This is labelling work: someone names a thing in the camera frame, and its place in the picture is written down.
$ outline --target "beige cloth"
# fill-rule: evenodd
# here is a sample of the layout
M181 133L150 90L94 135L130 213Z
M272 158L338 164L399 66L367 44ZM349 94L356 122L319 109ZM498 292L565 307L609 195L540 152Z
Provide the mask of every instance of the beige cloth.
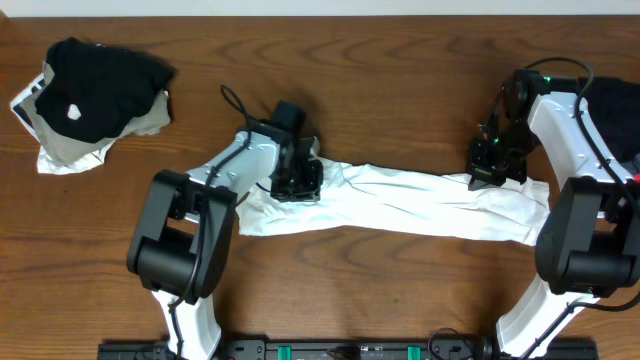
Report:
M53 78L53 71L48 64L45 64L44 74L45 83L49 84ZM132 118L118 138L104 138L95 144L86 143L58 134L51 129L42 116L37 114L35 100L41 92L42 90L25 98L20 103L20 107L27 113L40 144L56 166L69 165L86 154L99 150L114 140L131 133L135 133L136 135L156 134L160 131L161 127L168 125L171 121L167 110L167 99L169 96L165 91L161 91L156 96L149 113L141 117Z

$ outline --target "wood grain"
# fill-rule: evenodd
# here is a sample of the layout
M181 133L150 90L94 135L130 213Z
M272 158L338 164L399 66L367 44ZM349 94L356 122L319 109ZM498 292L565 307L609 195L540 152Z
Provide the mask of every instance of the wood grain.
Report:
M160 56L177 70L174 122L128 137L105 166L38 175L38 145L0 107L0 357L88 359L106 340L155 339L160 310L124 264L149 182L225 148L241 119L227 83L255 116L302 105L323 155L436 174L464 170L467 144L500 82L544 56L640 81L635 17L128 18L0 22L0 104L68 36ZM578 75L570 67L550 67ZM542 150L530 175L552 182ZM442 326L486 332L535 273L533 251L338 228L234 236L217 291L225 329L272 338L422 338ZM635 290L607 302L621 302ZM564 336L592 336L603 359L638 359L640 311L586 311Z

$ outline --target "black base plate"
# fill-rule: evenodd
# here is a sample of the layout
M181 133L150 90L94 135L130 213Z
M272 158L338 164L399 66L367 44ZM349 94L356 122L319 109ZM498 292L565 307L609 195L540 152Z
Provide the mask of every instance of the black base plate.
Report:
M432 348L444 360L490 360L478 338L433 340ZM472 356L469 345L474 350ZM166 342L151 344L103 344L98 347L98 360L174 360ZM226 360L435 360L427 342L271 342L238 340L226 343ZM499 360L511 360L502 354ZM532 360L599 360L595 342L589 340L556 340L547 354Z

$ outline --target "black cloth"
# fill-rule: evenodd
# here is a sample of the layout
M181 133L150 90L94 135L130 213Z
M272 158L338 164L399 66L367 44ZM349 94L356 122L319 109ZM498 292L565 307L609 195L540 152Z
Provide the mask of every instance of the black cloth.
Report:
M586 79L581 78L582 86ZM585 95L589 114L618 162L640 153L640 84L596 77Z
M75 38L54 44L46 62L54 77L36 100L37 113L55 132L88 143L120 136L173 77L171 67L146 54ZM67 116L72 104L77 120Z

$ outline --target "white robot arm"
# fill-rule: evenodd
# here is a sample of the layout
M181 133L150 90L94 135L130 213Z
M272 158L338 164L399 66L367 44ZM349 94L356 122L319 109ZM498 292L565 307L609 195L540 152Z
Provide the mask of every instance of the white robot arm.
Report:
M129 271L160 303L176 358L210 359L220 342L213 290L226 263L236 202L265 178L271 179L265 190L280 201L319 198L322 164L313 159L319 143L297 139L304 112L281 101L271 121L258 122L239 108L247 126L231 146L187 174L155 176L129 249ZM200 226L194 236L167 226L167 218Z
M495 109L474 139L468 171L470 189L500 185L506 177L526 179L526 155L542 144L562 189L536 245L538 274L520 301L496 324L499 350L517 358L540 357L551 340L584 306L638 280L638 218L616 179L637 194L632 176L617 162L589 116L576 79L516 70L501 91L512 127L497 129ZM581 120L588 135L580 128ZM606 159L603 166L589 143ZM598 217L617 224L612 233L594 231Z

